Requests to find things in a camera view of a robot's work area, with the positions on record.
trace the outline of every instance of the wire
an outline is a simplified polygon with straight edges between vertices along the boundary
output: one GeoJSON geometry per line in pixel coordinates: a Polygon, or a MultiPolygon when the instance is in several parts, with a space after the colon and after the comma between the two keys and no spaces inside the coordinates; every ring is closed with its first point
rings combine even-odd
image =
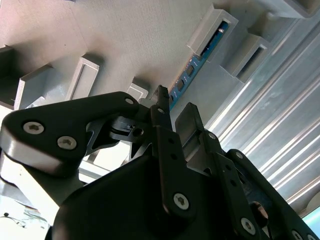
{"type": "Polygon", "coordinates": [[[25,229],[26,226],[27,226],[26,224],[23,225],[23,224],[21,223],[21,221],[15,219],[15,218],[13,218],[13,217],[10,217],[10,216],[0,216],[0,219],[1,219],[1,218],[11,219],[12,221],[14,221],[15,224],[17,224],[19,227],[22,227],[22,228],[24,228],[24,229],[25,229]]]}

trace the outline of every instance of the textured gray surface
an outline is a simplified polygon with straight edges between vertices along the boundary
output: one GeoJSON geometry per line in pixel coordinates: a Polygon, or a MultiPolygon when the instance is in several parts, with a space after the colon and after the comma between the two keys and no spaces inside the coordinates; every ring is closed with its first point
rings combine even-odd
{"type": "Polygon", "coordinates": [[[3,0],[0,45],[17,51],[22,75],[45,64],[57,69],[60,74],[46,86],[50,102],[64,99],[85,53],[104,60],[91,95],[126,91],[135,76],[152,93],[159,84],[170,87],[188,61],[191,50],[186,42],[211,3],[3,0]]]}

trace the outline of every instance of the blue circuit board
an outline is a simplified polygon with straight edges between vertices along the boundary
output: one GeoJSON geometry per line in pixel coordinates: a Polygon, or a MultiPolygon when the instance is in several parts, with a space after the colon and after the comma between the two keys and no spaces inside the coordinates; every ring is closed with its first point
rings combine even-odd
{"type": "Polygon", "coordinates": [[[175,106],[179,98],[185,93],[187,88],[189,87],[192,80],[198,74],[202,66],[207,61],[210,54],[213,52],[215,47],[218,45],[222,36],[228,29],[229,24],[223,21],[216,32],[213,34],[209,43],[206,45],[204,50],[200,55],[194,54],[189,60],[188,64],[185,66],[183,72],[179,76],[178,80],[175,82],[173,88],[169,93],[169,104],[170,110],[175,106]]]}

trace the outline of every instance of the rectangular slot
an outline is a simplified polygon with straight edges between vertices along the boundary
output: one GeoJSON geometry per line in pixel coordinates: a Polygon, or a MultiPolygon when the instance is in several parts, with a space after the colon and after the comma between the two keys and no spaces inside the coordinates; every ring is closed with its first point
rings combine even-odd
{"type": "Polygon", "coordinates": [[[257,50],[254,52],[252,57],[246,62],[244,67],[241,69],[241,71],[237,74],[237,78],[240,79],[245,72],[250,68],[250,66],[259,58],[259,56],[263,53],[265,49],[263,47],[258,47],[257,50]]]}
{"type": "Polygon", "coordinates": [[[171,105],[174,102],[174,96],[170,95],[169,97],[169,105],[171,105]]]}
{"type": "Polygon", "coordinates": [[[178,91],[181,92],[181,90],[184,88],[185,83],[182,79],[179,80],[178,84],[176,85],[176,87],[178,88],[178,91]]]}
{"type": "Polygon", "coordinates": [[[73,74],[66,100],[81,99],[89,96],[100,66],[81,57],[73,74]]]}
{"type": "Polygon", "coordinates": [[[190,65],[186,70],[185,70],[185,73],[190,77],[191,74],[194,72],[195,68],[190,65]]]}
{"type": "Polygon", "coordinates": [[[210,38],[209,42],[201,52],[200,56],[203,56],[206,52],[211,52],[219,43],[220,39],[222,38],[225,31],[228,29],[228,23],[225,21],[222,21],[217,28],[217,30],[214,32],[212,37],[210,38]]]}

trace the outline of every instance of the silver screw head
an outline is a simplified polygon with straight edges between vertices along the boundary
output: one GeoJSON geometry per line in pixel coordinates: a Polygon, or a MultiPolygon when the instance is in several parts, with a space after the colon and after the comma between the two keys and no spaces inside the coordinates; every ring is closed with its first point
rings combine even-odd
{"type": "Polygon", "coordinates": [[[209,134],[208,134],[208,135],[209,135],[209,137],[210,137],[210,138],[212,138],[212,139],[216,139],[216,135],[214,135],[212,132],[209,132],[209,134]]]}
{"type": "Polygon", "coordinates": [[[77,141],[71,136],[61,136],[59,137],[57,144],[61,149],[73,150],[77,146],[77,141]]]}
{"type": "Polygon", "coordinates": [[[189,201],[185,195],[181,193],[176,193],[173,196],[173,201],[182,210],[187,210],[189,208],[189,201]]]}
{"type": "Polygon", "coordinates": [[[240,159],[243,159],[244,157],[242,156],[242,154],[240,153],[240,152],[236,152],[235,153],[235,155],[238,157],[238,158],[240,158],[240,159]]]}
{"type": "Polygon", "coordinates": [[[134,104],[134,101],[132,101],[130,98],[126,98],[125,101],[126,101],[128,104],[134,104]]]}
{"type": "Polygon", "coordinates": [[[302,236],[295,230],[292,230],[292,235],[296,240],[303,240],[302,236]]]}
{"type": "Polygon", "coordinates": [[[249,219],[245,217],[241,218],[241,225],[244,228],[244,230],[246,230],[249,234],[256,234],[256,228],[249,219]]]}
{"type": "Polygon", "coordinates": [[[308,234],[308,240],[316,240],[313,236],[311,236],[310,234],[308,234]]]}
{"type": "Polygon", "coordinates": [[[41,134],[45,130],[45,127],[36,121],[29,121],[23,125],[23,130],[28,134],[41,134]]]}
{"type": "Polygon", "coordinates": [[[158,108],[158,111],[159,111],[160,113],[162,113],[162,114],[165,113],[165,111],[163,111],[161,108],[158,108]]]}

